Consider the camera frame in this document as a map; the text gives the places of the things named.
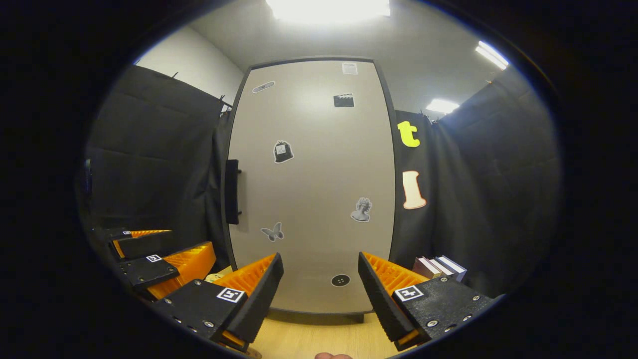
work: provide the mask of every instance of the black curtain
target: black curtain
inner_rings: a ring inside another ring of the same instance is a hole
[[[209,237],[217,255],[215,270],[230,266],[221,220],[221,169],[226,165],[224,149],[230,140],[231,131],[230,111],[222,112],[218,125],[213,131],[211,166],[205,195]]]
[[[397,208],[395,227],[404,230],[390,260],[411,268],[415,256],[445,255],[468,269],[468,286],[492,297],[511,292],[547,254],[562,206],[560,154],[543,101],[506,70],[434,125],[396,113],[421,140],[399,144],[397,170],[419,172],[428,204]]]
[[[92,224],[172,229],[184,247],[211,240],[206,192],[221,108],[217,98],[179,80],[138,66],[127,69],[86,147]]]

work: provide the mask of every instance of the book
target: book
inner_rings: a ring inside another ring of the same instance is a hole
[[[443,272],[430,263],[425,257],[416,258],[414,260],[414,268],[412,268],[412,271],[428,279],[441,277],[441,274],[443,274]]]
[[[437,257],[436,259],[439,262],[441,262],[442,265],[446,266],[448,269],[456,273],[456,275],[453,275],[453,277],[457,280],[457,282],[460,282],[463,280],[463,276],[465,276],[465,273],[468,271],[467,269],[463,268],[462,266],[459,266],[458,263],[454,262],[453,260],[445,256],[440,256],[440,257]]]
[[[440,271],[443,272],[443,274],[445,275],[453,275],[454,272],[447,269],[446,266],[442,265],[441,263],[439,263],[438,261],[436,261],[435,259],[430,259],[430,263],[432,263],[433,265],[435,265]]]

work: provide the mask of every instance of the oval sticker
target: oval sticker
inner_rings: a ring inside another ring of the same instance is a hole
[[[267,88],[271,88],[275,85],[274,81],[270,81],[270,82],[266,82],[265,84],[261,85],[261,86],[257,86],[253,89],[253,93],[258,93],[259,91],[265,90]]]

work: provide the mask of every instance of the door handle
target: door handle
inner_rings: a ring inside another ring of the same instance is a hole
[[[226,222],[229,224],[239,224],[239,204],[237,199],[237,181],[241,170],[239,169],[238,160],[226,161],[224,198],[226,208]]]

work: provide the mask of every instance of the round black sticker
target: round black sticker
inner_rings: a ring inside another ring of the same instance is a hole
[[[335,275],[330,281],[335,287],[347,286],[350,283],[350,277],[345,274]]]

